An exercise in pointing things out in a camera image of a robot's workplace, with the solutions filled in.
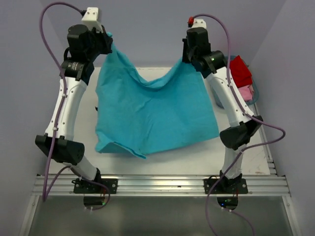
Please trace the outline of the turquoise t shirt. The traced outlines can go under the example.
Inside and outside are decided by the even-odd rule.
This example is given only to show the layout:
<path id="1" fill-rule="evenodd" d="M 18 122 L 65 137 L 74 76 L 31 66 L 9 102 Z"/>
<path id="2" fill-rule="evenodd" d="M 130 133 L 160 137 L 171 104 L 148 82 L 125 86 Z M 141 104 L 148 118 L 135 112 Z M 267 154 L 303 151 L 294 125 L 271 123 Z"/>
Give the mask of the turquoise t shirt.
<path id="1" fill-rule="evenodd" d="M 98 153 L 148 154 L 217 138 L 219 127 L 200 73 L 179 60 L 162 77 L 145 80 L 112 46 L 96 85 Z"/>

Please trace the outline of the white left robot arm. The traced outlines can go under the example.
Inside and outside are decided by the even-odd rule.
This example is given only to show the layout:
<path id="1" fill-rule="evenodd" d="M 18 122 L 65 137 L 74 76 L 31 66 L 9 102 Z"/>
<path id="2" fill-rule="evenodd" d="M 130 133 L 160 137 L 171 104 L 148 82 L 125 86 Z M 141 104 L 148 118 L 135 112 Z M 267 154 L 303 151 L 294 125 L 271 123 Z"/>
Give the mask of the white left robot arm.
<path id="1" fill-rule="evenodd" d="M 99 171 L 85 157 L 84 144 L 74 141 L 74 126 L 82 96 L 94 71 L 94 61 L 99 55 L 112 53 L 113 39 L 103 25 L 94 23 L 92 26 L 71 26 L 67 40 L 53 116 L 44 135 L 36 136 L 35 144 L 48 160 L 69 166 L 86 178 L 86 189 L 97 193 L 102 187 L 102 180 L 96 177 Z"/>

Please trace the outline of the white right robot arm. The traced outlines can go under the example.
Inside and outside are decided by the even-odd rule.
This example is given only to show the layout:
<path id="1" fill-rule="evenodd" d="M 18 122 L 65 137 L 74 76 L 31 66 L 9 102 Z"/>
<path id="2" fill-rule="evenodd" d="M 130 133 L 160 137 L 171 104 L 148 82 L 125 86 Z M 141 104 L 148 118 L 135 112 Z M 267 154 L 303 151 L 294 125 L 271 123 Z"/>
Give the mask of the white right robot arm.
<path id="1" fill-rule="evenodd" d="M 261 116 L 255 116 L 238 91 L 227 60 L 221 51 L 212 51 L 208 32 L 203 27 L 190 28 L 183 39 L 183 62 L 190 63 L 207 80 L 226 111 L 230 127 L 220 132 L 225 146 L 224 164 L 219 181 L 221 191 L 232 192 L 237 187 L 235 179 L 241 177 L 243 149 L 260 128 Z"/>

